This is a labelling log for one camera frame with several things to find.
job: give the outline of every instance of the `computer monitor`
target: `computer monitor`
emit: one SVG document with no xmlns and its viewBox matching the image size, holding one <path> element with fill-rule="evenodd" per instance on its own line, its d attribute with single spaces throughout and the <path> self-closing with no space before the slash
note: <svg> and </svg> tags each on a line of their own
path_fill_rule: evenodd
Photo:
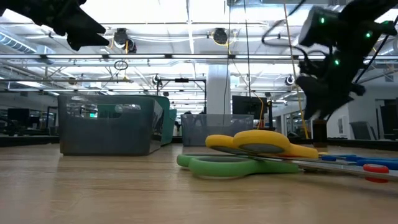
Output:
<svg viewBox="0 0 398 224">
<path fill-rule="evenodd" d="M 20 126 L 29 127 L 30 110 L 27 108 L 8 108 L 7 118 L 17 121 Z"/>
<path fill-rule="evenodd" d="M 267 98 L 261 98 L 264 103 L 262 113 L 267 113 Z M 260 119 L 261 101 L 257 97 L 232 96 L 232 114 L 250 114 L 254 119 Z"/>
</svg>

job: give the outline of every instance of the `column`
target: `column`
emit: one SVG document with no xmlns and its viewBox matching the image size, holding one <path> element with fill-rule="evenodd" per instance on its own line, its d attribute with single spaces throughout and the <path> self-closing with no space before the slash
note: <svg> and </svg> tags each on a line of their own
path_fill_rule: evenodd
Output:
<svg viewBox="0 0 398 224">
<path fill-rule="evenodd" d="M 207 114 L 224 114 L 224 109 L 225 114 L 231 114 L 231 85 L 227 69 L 227 65 L 209 66 L 206 83 Z"/>
</svg>

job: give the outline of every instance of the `wooden table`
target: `wooden table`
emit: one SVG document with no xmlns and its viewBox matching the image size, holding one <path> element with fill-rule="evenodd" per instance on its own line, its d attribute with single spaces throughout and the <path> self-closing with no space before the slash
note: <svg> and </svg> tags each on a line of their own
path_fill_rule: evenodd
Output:
<svg viewBox="0 0 398 224">
<path fill-rule="evenodd" d="M 398 153 L 329 147 L 335 154 Z M 0 223 L 396 223 L 398 184 L 344 174 L 203 180 L 174 144 L 147 157 L 62 157 L 59 145 L 0 148 Z"/>
</svg>

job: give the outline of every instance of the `gray plastic bin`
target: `gray plastic bin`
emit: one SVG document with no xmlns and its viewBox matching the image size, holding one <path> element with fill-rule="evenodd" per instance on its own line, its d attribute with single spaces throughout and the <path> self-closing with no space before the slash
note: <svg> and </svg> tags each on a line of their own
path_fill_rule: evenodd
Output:
<svg viewBox="0 0 398 224">
<path fill-rule="evenodd" d="M 64 155 L 144 156 L 160 148 L 162 107 L 140 96 L 58 96 Z"/>
<path fill-rule="evenodd" d="M 205 146 L 207 136 L 224 134 L 234 136 L 253 129 L 253 115 L 183 114 L 182 143 L 184 146 Z"/>
</svg>

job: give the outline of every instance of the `wire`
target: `wire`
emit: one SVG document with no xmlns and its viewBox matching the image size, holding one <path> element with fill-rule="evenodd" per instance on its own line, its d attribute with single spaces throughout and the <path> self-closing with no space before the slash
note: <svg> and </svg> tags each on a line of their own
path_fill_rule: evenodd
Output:
<svg viewBox="0 0 398 224">
<path fill-rule="evenodd" d="M 224 129 L 224 122 L 225 122 L 225 104 L 226 104 L 226 100 L 225 100 L 225 98 L 226 98 L 226 89 L 227 89 L 227 87 L 228 87 L 228 85 L 229 85 L 229 76 L 228 76 L 228 73 L 229 73 L 229 71 L 228 71 L 228 68 L 229 68 L 229 36 L 230 36 L 230 33 L 231 33 L 231 3 L 232 3 L 232 0 L 229 0 L 229 19 L 228 19 L 228 39 L 227 39 L 227 43 L 228 43 L 228 45 L 227 45 L 227 54 L 228 54 L 228 58 L 226 59 L 226 75 L 225 75 L 225 89 L 224 89 L 224 110 L 223 110 L 223 127 L 222 127 L 222 129 Z"/>
<path fill-rule="evenodd" d="M 297 46 L 292 46 L 292 44 L 274 44 L 274 43 L 269 43 L 265 41 L 265 38 L 277 27 L 279 26 L 281 23 L 283 23 L 284 21 L 286 21 L 287 23 L 287 18 L 291 15 L 293 15 L 300 7 L 302 7 L 302 5 L 304 4 L 306 0 L 301 0 L 294 8 L 293 10 L 287 15 L 285 16 L 285 19 L 280 19 L 278 21 L 275 22 L 275 24 L 267 30 L 267 32 L 261 37 L 261 42 L 264 45 L 268 45 L 268 46 L 273 46 L 273 47 L 291 47 L 293 49 L 299 50 L 301 51 L 301 53 L 303 53 L 304 55 L 304 60 L 307 62 L 308 65 L 314 66 L 314 64 L 311 62 L 311 60 L 308 58 L 308 54 L 306 53 L 306 51 L 304 49 L 302 49 L 301 47 L 297 47 Z"/>
<path fill-rule="evenodd" d="M 129 53 L 129 41 L 126 40 L 126 54 Z"/>
<path fill-rule="evenodd" d="M 286 9 L 286 4 L 284 4 L 284 9 L 285 9 L 287 36 L 289 37 L 289 46 L 290 46 L 289 49 L 290 49 L 290 55 L 291 55 L 291 58 L 292 58 L 294 80 L 296 80 L 297 76 L 296 76 L 296 69 L 294 67 L 292 40 L 290 39 L 290 30 L 289 30 L 289 22 L 287 21 L 288 14 L 287 14 L 287 9 Z M 297 91 L 298 107 L 300 108 L 301 120 L 302 120 L 302 123 L 303 123 L 303 128 L 304 128 L 304 133 L 305 133 L 305 139 L 308 139 L 307 126 L 305 125 L 304 112 L 303 112 L 303 108 L 302 108 L 302 105 L 301 105 L 301 99 L 300 99 L 300 95 L 299 95 L 299 88 L 297 86 L 296 86 L 296 91 Z"/>
<path fill-rule="evenodd" d="M 105 47 L 108 48 L 108 49 L 112 49 L 112 48 L 113 48 L 113 44 L 114 44 L 114 34 L 113 34 L 113 37 L 112 37 L 112 44 L 111 44 L 111 46 L 110 46 L 110 47 L 105 46 Z"/>
<path fill-rule="evenodd" d="M 325 53 L 325 52 L 323 52 L 323 51 L 321 51 L 321 50 L 310 50 L 309 52 L 307 52 L 308 55 L 310 55 L 310 54 L 312 54 L 312 53 L 321 53 L 321 54 L 323 54 L 324 56 L 328 56 L 327 53 Z"/>
<path fill-rule="evenodd" d="M 250 54 L 249 54 L 249 32 L 248 32 L 248 17 L 246 15 L 246 0 L 243 0 L 244 9 L 244 24 L 246 28 L 246 45 L 248 48 L 248 77 L 249 77 L 249 104 L 251 105 L 251 79 L 250 79 Z"/>
<path fill-rule="evenodd" d="M 396 19 L 394 20 L 394 27 L 397 25 L 398 22 L 398 16 L 396 17 Z M 373 54 L 372 58 L 370 59 L 369 63 L 366 64 L 365 68 L 362 70 L 362 72 L 358 75 L 358 77 L 356 77 L 355 79 L 355 83 L 357 83 L 359 81 L 359 79 L 361 79 L 361 77 L 363 76 L 363 74 L 365 74 L 366 70 L 371 66 L 371 64 L 373 63 L 374 59 L 376 59 L 376 56 L 379 54 L 379 52 L 381 51 L 381 49 L 383 48 L 384 44 L 386 44 L 387 39 L 389 38 L 390 35 L 386 35 L 384 40 L 381 42 L 379 48 L 376 50 L 376 52 Z"/>
<path fill-rule="evenodd" d="M 235 68 L 236 68 L 236 71 L 239 73 L 239 76 L 242 78 L 244 84 L 246 84 L 246 86 L 249 87 L 249 84 L 245 81 L 244 77 L 242 76 L 242 73 L 239 71 L 238 66 L 236 66 L 235 60 L 232 59 L 232 62 L 234 63 Z M 263 112 L 264 112 L 264 102 L 263 102 L 263 100 L 261 99 L 261 97 L 257 96 L 257 94 L 256 94 L 255 92 L 253 92 L 253 94 L 254 94 L 257 98 L 259 98 L 259 100 L 260 100 L 260 102 L 261 102 L 260 122 L 259 122 L 259 125 L 257 126 L 257 129 L 260 129 L 260 124 L 261 124 L 261 120 L 262 120 L 262 114 L 263 114 Z"/>
</svg>

